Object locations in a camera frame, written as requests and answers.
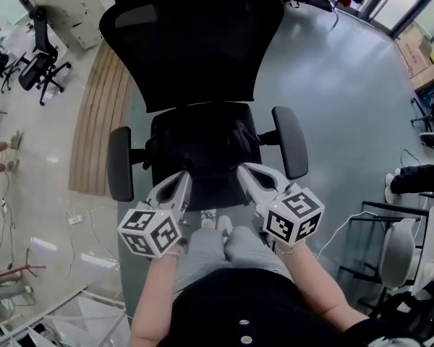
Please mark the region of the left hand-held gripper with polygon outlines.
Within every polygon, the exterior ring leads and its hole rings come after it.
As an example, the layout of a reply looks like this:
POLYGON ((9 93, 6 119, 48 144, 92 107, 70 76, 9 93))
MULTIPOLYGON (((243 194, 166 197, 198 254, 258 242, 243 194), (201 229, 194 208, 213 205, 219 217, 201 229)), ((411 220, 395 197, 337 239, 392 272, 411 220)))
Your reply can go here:
POLYGON ((128 250, 142 257, 161 258, 182 238, 181 223, 192 191, 187 171, 155 185, 146 200, 121 204, 117 231, 128 250))

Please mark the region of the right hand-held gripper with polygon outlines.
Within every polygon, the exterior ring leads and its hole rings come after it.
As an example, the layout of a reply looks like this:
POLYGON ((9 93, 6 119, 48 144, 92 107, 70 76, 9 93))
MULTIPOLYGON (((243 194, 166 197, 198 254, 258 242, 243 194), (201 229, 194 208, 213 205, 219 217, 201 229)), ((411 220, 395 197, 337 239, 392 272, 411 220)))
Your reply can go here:
POLYGON ((289 180, 281 172, 256 163, 238 167, 237 178, 248 200, 257 203, 256 212, 264 219, 263 230, 273 239, 294 247, 317 231, 325 206, 308 188, 297 184, 289 187, 289 180), (261 187, 284 192, 263 200, 261 187))

